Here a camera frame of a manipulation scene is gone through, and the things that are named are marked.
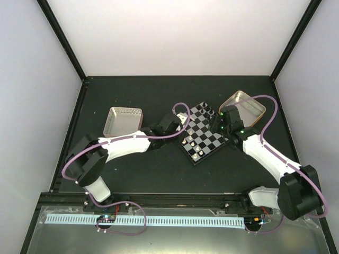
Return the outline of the checkered chess board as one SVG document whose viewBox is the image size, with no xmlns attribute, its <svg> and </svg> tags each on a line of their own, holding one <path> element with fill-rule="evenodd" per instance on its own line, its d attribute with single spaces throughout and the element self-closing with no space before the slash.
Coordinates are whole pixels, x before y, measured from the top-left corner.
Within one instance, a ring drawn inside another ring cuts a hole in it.
<svg viewBox="0 0 339 254">
<path fill-rule="evenodd" d="M 204 118 L 196 117 L 196 111 L 196 106 L 190 109 L 191 119 L 183 136 L 183 138 L 186 139 L 186 144 L 180 144 L 180 148 L 183 153 L 195 166 L 210 157 L 213 153 L 217 152 L 222 147 L 224 147 L 228 141 L 222 135 L 212 133 L 209 130 L 210 119 L 207 120 Z M 193 140 L 191 141 L 187 139 L 190 135 L 193 138 Z M 195 142 L 194 147 L 191 147 L 191 142 Z M 201 150 L 203 151 L 203 155 L 199 155 L 199 152 L 196 150 L 197 147 L 201 148 Z M 193 155 L 195 153 L 198 155 L 197 159 L 193 159 Z"/>
</svg>

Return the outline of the silver tin tray pink rim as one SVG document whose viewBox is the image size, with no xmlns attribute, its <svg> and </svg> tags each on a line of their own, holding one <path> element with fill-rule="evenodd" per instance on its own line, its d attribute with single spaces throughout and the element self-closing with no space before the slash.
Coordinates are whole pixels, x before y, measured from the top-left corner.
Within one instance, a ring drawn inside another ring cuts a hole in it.
<svg viewBox="0 0 339 254">
<path fill-rule="evenodd" d="M 103 129 L 106 138 L 119 137 L 140 130 L 143 120 L 142 109 L 111 107 Z"/>
</svg>

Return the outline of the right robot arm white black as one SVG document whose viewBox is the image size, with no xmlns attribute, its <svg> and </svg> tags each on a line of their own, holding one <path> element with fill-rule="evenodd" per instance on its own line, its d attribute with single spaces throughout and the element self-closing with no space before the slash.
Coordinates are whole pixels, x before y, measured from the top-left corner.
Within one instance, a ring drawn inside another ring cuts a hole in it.
<svg viewBox="0 0 339 254">
<path fill-rule="evenodd" d="M 244 212 L 254 213 L 265 206 L 296 220 L 325 204 L 316 169 L 290 160 L 265 141 L 256 129 L 245 127 L 236 106 L 226 106 L 211 116 L 209 130 L 255 159 L 279 185 L 278 188 L 260 186 L 250 190 L 240 201 Z"/>
</svg>

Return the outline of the right circuit board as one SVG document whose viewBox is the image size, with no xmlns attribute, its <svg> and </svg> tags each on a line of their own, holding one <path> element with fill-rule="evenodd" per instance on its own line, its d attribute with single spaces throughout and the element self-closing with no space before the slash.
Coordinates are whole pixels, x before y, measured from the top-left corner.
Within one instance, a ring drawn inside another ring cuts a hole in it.
<svg viewBox="0 0 339 254">
<path fill-rule="evenodd" d="M 269 217 L 244 217 L 244 224 L 246 226 L 255 226 L 270 223 L 271 219 Z"/>
</svg>

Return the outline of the black mounting rail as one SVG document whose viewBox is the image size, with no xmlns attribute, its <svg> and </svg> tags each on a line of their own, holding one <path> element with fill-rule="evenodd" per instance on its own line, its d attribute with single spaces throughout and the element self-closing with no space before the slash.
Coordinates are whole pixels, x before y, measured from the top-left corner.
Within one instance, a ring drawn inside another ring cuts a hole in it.
<svg viewBox="0 0 339 254">
<path fill-rule="evenodd" d="M 79 206 L 85 212 L 113 213 L 116 210 L 126 212 L 134 205 L 127 201 L 139 204 L 142 208 L 205 208 L 222 210 L 227 214 L 257 216 L 273 213 L 273 210 L 263 205 L 256 207 L 250 203 L 249 197 L 243 194 L 113 194 L 101 205 L 122 202 L 119 208 L 100 208 L 94 205 L 86 194 L 76 193 L 41 193 L 37 207 L 42 206 Z"/>
</svg>

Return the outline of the circuit board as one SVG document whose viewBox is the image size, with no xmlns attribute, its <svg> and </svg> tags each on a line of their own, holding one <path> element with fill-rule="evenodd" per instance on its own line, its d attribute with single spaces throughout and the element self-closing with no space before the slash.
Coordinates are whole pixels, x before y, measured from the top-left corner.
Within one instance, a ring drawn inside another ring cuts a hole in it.
<svg viewBox="0 0 339 254">
<path fill-rule="evenodd" d="M 96 221 L 98 223 L 113 223 L 115 221 L 115 215 L 100 215 Z"/>
<path fill-rule="evenodd" d="M 271 219 L 269 217 L 244 217 L 244 224 L 246 226 L 255 226 L 270 223 Z"/>
</svg>

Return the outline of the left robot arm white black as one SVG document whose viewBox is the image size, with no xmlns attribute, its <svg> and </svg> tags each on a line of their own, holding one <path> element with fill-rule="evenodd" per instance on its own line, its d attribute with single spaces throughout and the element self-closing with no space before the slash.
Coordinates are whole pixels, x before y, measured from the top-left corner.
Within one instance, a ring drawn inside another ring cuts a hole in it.
<svg viewBox="0 0 339 254">
<path fill-rule="evenodd" d="M 188 126 L 188 121 L 185 113 L 170 113 L 160 123 L 131 134 L 96 139 L 86 135 L 66 157 L 61 175 L 91 194 L 101 211 L 108 211 L 113 207 L 114 199 L 101 177 L 105 164 L 133 153 L 158 150 L 176 141 Z"/>
</svg>

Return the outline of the black chess pieces row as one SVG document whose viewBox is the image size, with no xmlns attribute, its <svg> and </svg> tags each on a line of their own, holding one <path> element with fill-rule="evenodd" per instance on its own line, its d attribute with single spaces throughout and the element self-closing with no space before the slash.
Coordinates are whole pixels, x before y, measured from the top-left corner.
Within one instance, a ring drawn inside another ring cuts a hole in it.
<svg viewBox="0 0 339 254">
<path fill-rule="evenodd" d="M 198 118 L 204 118 L 209 120 L 214 114 L 215 111 L 212 109 L 211 106 L 209 106 L 206 102 L 202 102 L 196 106 L 196 117 Z"/>
</svg>

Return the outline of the left circuit board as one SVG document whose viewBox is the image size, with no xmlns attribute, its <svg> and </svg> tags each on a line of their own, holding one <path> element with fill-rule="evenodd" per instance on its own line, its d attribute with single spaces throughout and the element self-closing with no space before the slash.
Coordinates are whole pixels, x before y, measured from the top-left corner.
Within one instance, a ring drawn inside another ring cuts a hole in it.
<svg viewBox="0 0 339 254">
<path fill-rule="evenodd" d="M 113 223 L 115 221 L 115 215 L 100 215 L 96 221 L 98 223 Z"/>
</svg>

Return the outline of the gold tin box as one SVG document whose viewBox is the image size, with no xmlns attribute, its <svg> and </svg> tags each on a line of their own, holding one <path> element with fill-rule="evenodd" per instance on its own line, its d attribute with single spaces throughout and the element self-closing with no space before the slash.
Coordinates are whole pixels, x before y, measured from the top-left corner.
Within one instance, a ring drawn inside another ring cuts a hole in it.
<svg viewBox="0 0 339 254">
<path fill-rule="evenodd" d="M 234 104 L 238 108 L 244 127 L 253 127 L 266 112 L 266 107 L 255 99 L 243 102 L 248 98 L 250 98 L 248 94 L 238 90 L 219 106 L 219 113 L 223 107 Z"/>
</svg>

